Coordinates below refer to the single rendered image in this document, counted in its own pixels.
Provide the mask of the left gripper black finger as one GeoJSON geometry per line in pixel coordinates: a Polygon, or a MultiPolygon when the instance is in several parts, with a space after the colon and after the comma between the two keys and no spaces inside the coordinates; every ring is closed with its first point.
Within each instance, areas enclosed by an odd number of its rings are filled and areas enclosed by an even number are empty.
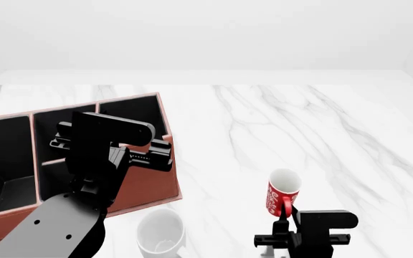
{"type": "Polygon", "coordinates": [[[52,148],[59,148],[62,150],[69,150],[72,137],[72,123],[59,122],[56,126],[57,133],[54,139],[50,141],[49,145],[52,148]]]}
{"type": "Polygon", "coordinates": [[[172,169],[172,145],[168,141],[152,140],[148,149],[149,163],[152,169],[168,172],[172,169]]]}

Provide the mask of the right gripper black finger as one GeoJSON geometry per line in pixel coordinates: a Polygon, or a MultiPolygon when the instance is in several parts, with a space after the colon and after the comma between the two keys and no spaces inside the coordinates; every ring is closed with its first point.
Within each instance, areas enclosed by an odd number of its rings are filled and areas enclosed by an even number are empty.
{"type": "Polygon", "coordinates": [[[300,222],[298,218],[298,210],[295,208],[295,206],[292,206],[292,218],[296,227],[296,232],[299,232],[299,227],[300,227],[300,222]]]}
{"type": "Polygon", "coordinates": [[[285,214],[282,214],[280,218],[272,225],[272,235],[282,236],[288,233],[288,220],[285,214]]]}

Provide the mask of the red mug with white print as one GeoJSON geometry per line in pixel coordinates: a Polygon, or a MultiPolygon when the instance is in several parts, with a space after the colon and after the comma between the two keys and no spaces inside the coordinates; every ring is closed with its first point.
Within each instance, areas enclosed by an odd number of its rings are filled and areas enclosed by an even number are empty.
{"type": "Polygon", "coordinates": [[[290,169],[274,170],[267,185],[267,211],[273,216],[291,216],[301,185],[302,180],[296,172],[290,169]]]}

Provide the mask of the brown leather compartment caddy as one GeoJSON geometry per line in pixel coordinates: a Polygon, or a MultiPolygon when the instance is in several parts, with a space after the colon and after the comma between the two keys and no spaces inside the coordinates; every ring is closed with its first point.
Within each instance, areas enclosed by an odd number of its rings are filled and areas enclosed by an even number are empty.
{"type": "Polygon", "coordinates": [[[156,129],[154,139],[172,145],[172,169],[130,167],[106,217],[179,199],[173,137],[159,94],[0,116],[0,241],[47,199],[70,191],[67,150],[49,143],[57,124],[72,123],[75,112],[150,123],[156,129]]]}

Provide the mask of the white ceramic mug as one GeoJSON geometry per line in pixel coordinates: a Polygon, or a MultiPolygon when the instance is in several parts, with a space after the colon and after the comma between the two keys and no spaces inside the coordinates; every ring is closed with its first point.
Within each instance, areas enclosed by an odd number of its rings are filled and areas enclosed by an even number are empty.
{"type": "Polygon", "coordinates": [[[143,258],[191,258],[185,225],[172,209],[147,214],[137,227],[136,241],[143,258]]]}

